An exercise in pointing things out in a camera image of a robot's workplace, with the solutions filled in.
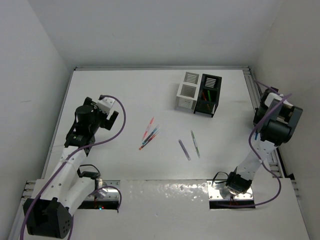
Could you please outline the white green pen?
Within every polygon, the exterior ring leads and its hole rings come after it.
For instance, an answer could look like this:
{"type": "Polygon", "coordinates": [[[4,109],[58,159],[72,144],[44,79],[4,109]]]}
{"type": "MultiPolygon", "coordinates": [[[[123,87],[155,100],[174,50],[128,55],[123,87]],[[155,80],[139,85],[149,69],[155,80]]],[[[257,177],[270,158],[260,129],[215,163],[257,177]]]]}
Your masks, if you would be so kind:
{"type": "Polygon", "coordinates": [[[199,147],[198,147],[194,132],[192,130],[190,130],[190,134],[191,134],[191,137],[192,137],[192,141],[193,141],[193,144],[194,144],[194,147],[195,147],[195,151],[196,151],[197,157],[200,158],[201,155],[200,155],[199,147]]]}

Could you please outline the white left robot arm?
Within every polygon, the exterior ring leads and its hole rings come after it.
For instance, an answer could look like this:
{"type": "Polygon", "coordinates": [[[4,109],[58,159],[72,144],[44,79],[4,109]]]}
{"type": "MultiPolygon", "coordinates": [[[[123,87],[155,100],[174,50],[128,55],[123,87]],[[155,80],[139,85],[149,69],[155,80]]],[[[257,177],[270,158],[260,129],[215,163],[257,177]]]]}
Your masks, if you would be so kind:
{"type": "Polygon", "coordinates": [[[87,97],[74,111],[73,123],[66,134],[61,157],[47,182],[34,198],[23,205],[24,219],[19,239],[25,232],[32,236],[70,239],[74,214],[85,198],[100,191],[98,173],[81,173],[80,167],[95,146],[108,143],[113,136],[96,142],[98,129],[111,130],[118,112],[111,112],[114,96],[100,95],[98,101],[87,97]]]}

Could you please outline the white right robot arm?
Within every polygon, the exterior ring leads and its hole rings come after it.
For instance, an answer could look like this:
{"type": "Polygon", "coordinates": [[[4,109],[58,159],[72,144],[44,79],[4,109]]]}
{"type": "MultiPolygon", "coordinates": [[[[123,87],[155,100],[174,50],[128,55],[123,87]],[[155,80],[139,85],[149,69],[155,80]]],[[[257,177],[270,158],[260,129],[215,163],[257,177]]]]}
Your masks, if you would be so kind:
{"type": "Polygon", "coordinates": [[[265,90],[255,109],[254,128],[248,139],[251,151],[226,180],[231,194],[247,192],[268,155],[292,138],[302,114],[303,109],[289,103],[287,96],[273,88],[265,90]]]}

